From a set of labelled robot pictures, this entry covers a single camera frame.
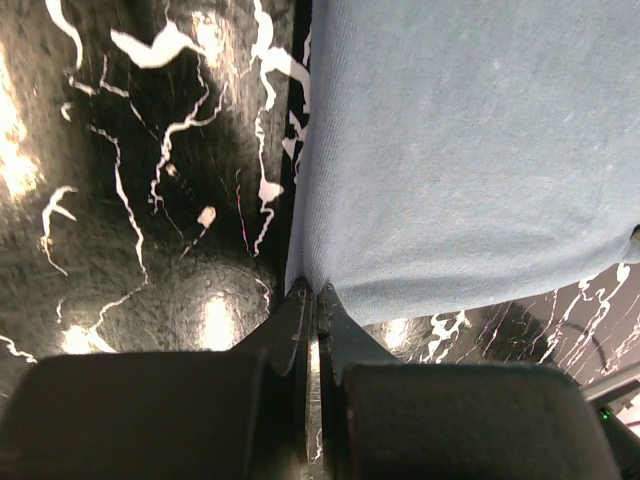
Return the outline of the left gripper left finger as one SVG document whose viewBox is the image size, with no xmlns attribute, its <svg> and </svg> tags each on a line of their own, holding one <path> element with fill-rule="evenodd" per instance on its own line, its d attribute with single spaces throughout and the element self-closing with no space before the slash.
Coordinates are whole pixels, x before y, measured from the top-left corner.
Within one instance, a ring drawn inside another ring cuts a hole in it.
<svg viewBox="0 0 640 480">
<path fill-rule="evenodd" d="M 1 419 L 5 479 L 298 479 L 313 293 L 224 352 L 50 357 Z"/>
</svg>

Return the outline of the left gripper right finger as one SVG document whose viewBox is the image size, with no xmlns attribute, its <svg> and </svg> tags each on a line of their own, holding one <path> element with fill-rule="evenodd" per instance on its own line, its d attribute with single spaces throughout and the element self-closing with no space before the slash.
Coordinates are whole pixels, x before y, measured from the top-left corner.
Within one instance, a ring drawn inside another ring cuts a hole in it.
<svg viewBox="0 0 640 480">
<path fill-rule="evenodd" d="M 594 408 L 560 371 L 405 364 L 318 297 L 329 479 L 617 479 Z"/>
</svg>

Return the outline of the grey blue t shirt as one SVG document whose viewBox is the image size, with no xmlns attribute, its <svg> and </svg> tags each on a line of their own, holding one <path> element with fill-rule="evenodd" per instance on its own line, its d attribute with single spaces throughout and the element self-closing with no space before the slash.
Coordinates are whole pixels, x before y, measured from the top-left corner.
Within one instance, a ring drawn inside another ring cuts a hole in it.
<svg viewBox="0 0 640 480">
<path fill-rule="evenodd" d="M 639 259 L 635 1 L 317 1 L 286 280 L 362 324 Z"/>
</svg>

